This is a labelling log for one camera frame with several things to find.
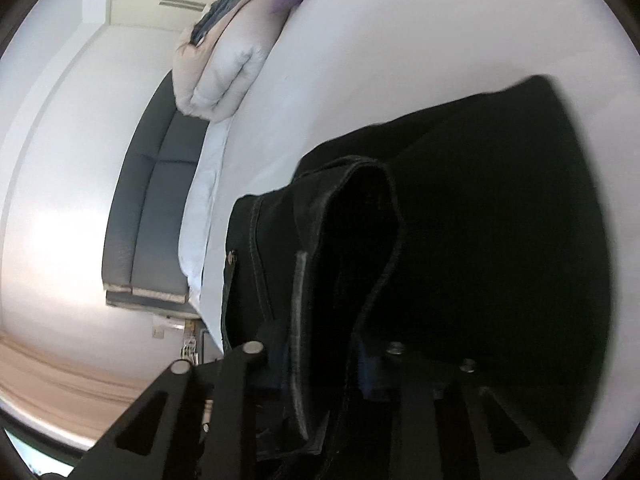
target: white bed sheet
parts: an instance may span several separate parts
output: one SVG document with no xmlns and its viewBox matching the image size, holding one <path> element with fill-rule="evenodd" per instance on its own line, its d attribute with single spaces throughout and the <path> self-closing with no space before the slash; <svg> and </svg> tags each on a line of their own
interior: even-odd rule
<svg viewBox="0 0 640 480">
<path fill-rule="evenodd" d="M 640 420 L 640 59 L 602 0 L 305 0 L 230 127 L 200 303 L 215 341 L 238 197 L 285 186 L 325 140 L 535 73 L 564 94 L 607 211 L 614 329 L 572 459 L 602 478 Z"/>
<path fill-rule="evenodd" d="M 182 213 L 178 259 L 189 284 L 189 303 L 198 311 L 211 213 L 218 191 L 222 157 L 230 124 L 231 118 L 219 123 L 210 123 L 207 127 L 198 166 Z"/>
</svg>

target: white wall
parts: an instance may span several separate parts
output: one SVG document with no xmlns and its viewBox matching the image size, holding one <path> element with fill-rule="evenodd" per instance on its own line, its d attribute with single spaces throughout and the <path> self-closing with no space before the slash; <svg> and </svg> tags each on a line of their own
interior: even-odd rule
<svg viewBox="0 0 640 480">
<path fill-rule="evenodd" d="M 0 59 L 0 269 L 20 162 L 51 95 L 104 26 L 109 0 L 39 0 Z M 0 301 L 0 326 L 2 324 Z"/>
<path fill-rule="evenodd" d="M 0 59 L 0 144 L 22 100 L 82 22 L 82 0 L 39 0 Z"/>
<path fill-rule="evenodd" d="M 120 167 L 177 33 L 107 27 L 50 99 L 21 164 L 1 271 L 2 328 L 61 357 L 153 378 L 182 335 L 151 337 L 151 315 L 105 306 L 104 232 Z"/>
</svg>

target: black metal bracket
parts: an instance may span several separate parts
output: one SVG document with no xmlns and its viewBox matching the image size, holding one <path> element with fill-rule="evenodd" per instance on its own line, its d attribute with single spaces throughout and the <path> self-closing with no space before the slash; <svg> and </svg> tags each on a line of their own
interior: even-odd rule
<svg viewBox="0 0 640 480">
<path fill-rule="evenodd" d="M 488 377 L 417 353 L 397 361 L 401 446 L 392 457 L 395 478 L 576 480 L 560 453 Z"/>
<path fill-rule="evenodd" d="M 69 479 L 252 480 L 255 406 L 246 377 L 249 366 L 264 357 L 264 346 L 250 342 L 206 365 L 174 362 L 87 452 Z M 204 433 L 207 398 L 213 400 L 210 426 L 216 430 Z"/>
</svg>

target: screw head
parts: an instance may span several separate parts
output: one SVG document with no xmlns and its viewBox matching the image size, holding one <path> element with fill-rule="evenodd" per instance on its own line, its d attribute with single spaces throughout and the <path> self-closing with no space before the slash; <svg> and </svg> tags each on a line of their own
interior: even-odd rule
<svg viewBox="0 0 640 480">
<path fill-rule="evenodd" d="M 476 371 L 476 362 L 473 359 L 465 359 L 460 365 L 460 370 L 465 374 L 472 374 Z"/>
<path fill-rule="evenodd" d="M 406 347 L 399 341 L 392 341 L 386 347 L 386 354 L 393 357 L 400 357 L 406 352 Z"/>
<path fill-rule="evenodd" d="M 191 370 L 191 363 L 185 361 L 184 359 L 174 361 L 174 363 L 171 365 L 171 372 L 176 375 L 183 375 L 189 370 Z"/>
<path fill-rule="evenodd" d="M 264 345 L 260 341 L 249 341 L 242 345 L 245 354 L 259 354 L 264 350 Z"/>
</svg>

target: upholstered headboard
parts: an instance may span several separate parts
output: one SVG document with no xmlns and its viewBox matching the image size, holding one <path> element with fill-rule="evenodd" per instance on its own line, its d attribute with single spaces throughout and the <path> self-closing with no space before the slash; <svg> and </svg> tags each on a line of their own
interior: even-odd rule
<svg viewBox="0 0 640 480">
<path fill-rule="evenodd" d="M 107 303 L 198 317 L 178 239 L 208 124 L 176 109 L 169 72 L 138 123 L 113 195 L 102 255 Z"/>
</svg>

